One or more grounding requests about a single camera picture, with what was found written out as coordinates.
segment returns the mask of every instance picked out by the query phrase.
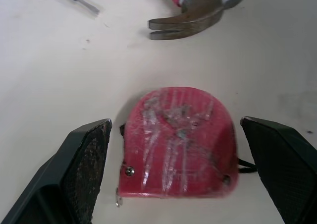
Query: white surface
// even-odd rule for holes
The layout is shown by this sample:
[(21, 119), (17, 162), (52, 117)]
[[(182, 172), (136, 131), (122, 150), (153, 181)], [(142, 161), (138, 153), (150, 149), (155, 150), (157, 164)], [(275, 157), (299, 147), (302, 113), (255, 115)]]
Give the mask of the white surface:
[(91, 1), (104, 11), (96, 19), (69, 0), (0, 0), (0, 220), (71, 130), (112, 118), (94, 224), (282, 224), (256, 174), (226, 199), (125, 199), (117, 209), (118, 127), (144, 92), (191, 86), (228, 108), (243, 159), (244, 115), (317, 144), (316, 0), (244, 0), (175, 41), (148, 39), (149, 19), (178, 12), (168, 0)]

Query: scratched red plastic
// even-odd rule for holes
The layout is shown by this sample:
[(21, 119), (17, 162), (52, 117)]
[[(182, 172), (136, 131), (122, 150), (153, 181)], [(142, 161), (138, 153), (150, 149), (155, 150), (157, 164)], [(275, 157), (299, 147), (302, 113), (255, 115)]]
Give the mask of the scratched red plastic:
[[(127, 167), (133, 168), (132, 176)], [(131, 111), (124, 132), (121, 197), (223, 197), (237, 179), (232, 120), (209, 93), (162, 88)]]

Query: hammer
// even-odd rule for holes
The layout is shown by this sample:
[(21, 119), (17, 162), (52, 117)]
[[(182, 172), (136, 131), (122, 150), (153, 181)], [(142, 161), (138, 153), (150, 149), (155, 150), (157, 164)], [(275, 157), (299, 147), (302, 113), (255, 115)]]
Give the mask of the hammer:
[(159, 30), (151, 33), (151, 40), (173, 40), (195, 35), (216, 24), (225, 9), (236, 6), (242, 0), (173, 1), (181, 7), (182, 14), (150, 20), (149, 28)]

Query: claw hammer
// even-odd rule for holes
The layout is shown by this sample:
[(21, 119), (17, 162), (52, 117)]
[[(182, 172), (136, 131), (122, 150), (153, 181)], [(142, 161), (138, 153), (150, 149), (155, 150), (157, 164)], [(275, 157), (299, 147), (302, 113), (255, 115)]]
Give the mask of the claw hammer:
[(173, 40), (195, 35), (219, 22), (225, 9), (236, 6), (242, 0), (173, 1), (181, 7), (182, 13), (150, 20), (149, 28), (157, 30), (151, 33), (151, 40)]

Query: screw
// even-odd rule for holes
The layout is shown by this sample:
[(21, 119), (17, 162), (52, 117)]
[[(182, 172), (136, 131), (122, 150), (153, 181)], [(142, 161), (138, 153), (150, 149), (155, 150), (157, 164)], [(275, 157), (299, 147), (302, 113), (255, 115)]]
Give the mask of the screw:
[(134, 175), (134, 168), (131, 166), (128, 166), (127, 168), (125, 168), (125, 175), (128, 177), (131, 177), (132, 175)]

